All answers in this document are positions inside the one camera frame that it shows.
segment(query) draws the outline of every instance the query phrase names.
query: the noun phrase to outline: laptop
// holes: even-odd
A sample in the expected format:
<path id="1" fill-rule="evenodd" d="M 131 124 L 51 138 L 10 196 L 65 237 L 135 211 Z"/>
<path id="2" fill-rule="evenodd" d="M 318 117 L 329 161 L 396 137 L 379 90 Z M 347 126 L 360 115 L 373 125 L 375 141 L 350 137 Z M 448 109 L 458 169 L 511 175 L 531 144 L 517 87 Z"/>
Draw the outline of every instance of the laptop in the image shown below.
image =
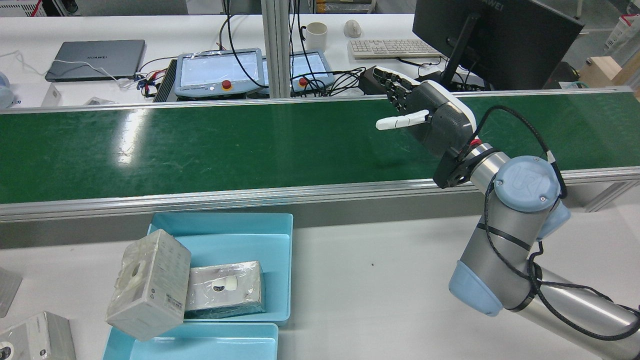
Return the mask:
<path id="1" fill-rule="evenodd" d="M 96 69 L 103 68 L 116 79 L 133 79 L 138 71 L 144 40 L 104 40 L 64 42 L 56 60 L 84 61 Z M 50 83 L 62 81 L 112 80 L 84 63 L 53 61 L 44 77 Z"/>

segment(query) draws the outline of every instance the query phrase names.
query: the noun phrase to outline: computer monitor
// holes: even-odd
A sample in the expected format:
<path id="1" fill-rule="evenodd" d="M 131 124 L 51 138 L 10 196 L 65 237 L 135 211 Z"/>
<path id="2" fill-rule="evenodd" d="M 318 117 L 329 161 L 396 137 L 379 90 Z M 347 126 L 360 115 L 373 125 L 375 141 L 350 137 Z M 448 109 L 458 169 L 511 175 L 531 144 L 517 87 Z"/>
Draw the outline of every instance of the computer monitor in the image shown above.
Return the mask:
<path id="1" fill-rule="evenodd" d="M 452 88 L 458 65 L 494 90 L 543 87 L 583 24 L 533 0 L 418 0 L 413 32 L 448 56 L 438 80 Z"/>

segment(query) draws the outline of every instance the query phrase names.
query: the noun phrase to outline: barcode label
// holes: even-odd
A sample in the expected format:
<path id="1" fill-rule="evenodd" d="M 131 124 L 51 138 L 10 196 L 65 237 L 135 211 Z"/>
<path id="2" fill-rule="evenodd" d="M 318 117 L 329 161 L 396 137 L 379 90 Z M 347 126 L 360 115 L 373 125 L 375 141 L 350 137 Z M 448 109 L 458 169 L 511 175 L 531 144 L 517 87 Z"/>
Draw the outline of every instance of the barcode label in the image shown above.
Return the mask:
<path id="1" fill-rule="evenodd" d="M 182 303 L 178 300 L 175 300 L 171 295 L 166 294 L 166 298 L 164 298 L 165 306 L 173 306 L 178 310 L 182 310 Z"/>

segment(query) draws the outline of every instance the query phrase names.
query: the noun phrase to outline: cardboard box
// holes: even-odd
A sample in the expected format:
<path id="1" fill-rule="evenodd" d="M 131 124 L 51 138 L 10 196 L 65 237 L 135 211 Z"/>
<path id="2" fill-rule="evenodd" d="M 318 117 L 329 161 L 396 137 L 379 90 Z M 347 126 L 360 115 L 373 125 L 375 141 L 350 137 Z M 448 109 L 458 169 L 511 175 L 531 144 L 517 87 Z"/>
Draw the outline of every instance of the cardboard box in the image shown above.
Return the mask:
<path id="1" fill-rule="evenodd" d="M 0 334 L 0 356 L 11 360 L 75 360 L 69 321 L 43 311 Z"/>
<path id="2" fill-rule="evenodd" d="M 122 256 L 106 321 L 140 341 L 184 319 L 191 253 L 160 229 L 134 241 Z"/>
<path id="3" fill-rule="evenodd" d="M 614 86 L 613 78 L 622 68 L 610 56 L 594 56 L 587 59 L 580 69 L 580 81 L 590 88 Z"/>

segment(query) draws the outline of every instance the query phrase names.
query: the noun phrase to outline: table surface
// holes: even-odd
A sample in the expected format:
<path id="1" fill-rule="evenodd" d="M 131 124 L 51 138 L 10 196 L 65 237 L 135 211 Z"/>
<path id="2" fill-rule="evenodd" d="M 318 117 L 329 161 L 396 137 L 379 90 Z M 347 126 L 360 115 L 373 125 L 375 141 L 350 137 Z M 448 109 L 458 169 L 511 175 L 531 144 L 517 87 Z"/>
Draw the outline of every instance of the table surface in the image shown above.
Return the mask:
<path id="1" fill-rule="evenodd" d="M 640 205 L 574 211 L 536 260 L 637 306 Z M 292 313 L 280 328 L 278 358 L 597 359 L 509 311 L 482 315 L 447 291 L 478 218 L 295 229 Z M 0 250 L 2 267 L 24 278 L 0 329 L 51 311 L 70 319 L 78 360 L 100 359 L 110 329 L 104 315 L 128 244 Z"/>
<path id="2" fill-rule="evenodd" d="M 44 73 L 65 41 L 144 39 L 147 44 L 141 64 L 156 58 L 217 49 L 218 31 L 223 15 L 162 17 L 35 17 L 0 18 L 0 54 L 19 50 L 24 61 Z M 413 14 L 301 15 L 301 25 L 321 21 L 328 26 L 325 56 L 333 70 L 380 65 L 417 76 L 417 67 L 396 60 L 354 60 L 347 52 L 349 38 L 342 27 L 356 19 L 363 29 L 361 38 L 417 38 L 411 31 Z M 236 49 L 259 47 L 264 53 L 264 28 L 261 15 L 236 15 L 231 20 Z M 228 48 L 226 32 L 223 43 Z M 294 50 L 301 50 L 294 32 Z M 169 60 L 147 65 L 144 71 L 164 69 Z M 426 74 L 436 67 L 421 70 Z M 14 56 L 0 58 L 0 71 L 11 83 L 45 83 L 44 77 L 23 65 Z M 114 81 L 55 83 L 62 95 L 60 106 L 79 106 L 91 97 L 119 104 L 151 102 L 139 90 L 120 90 Z"/>

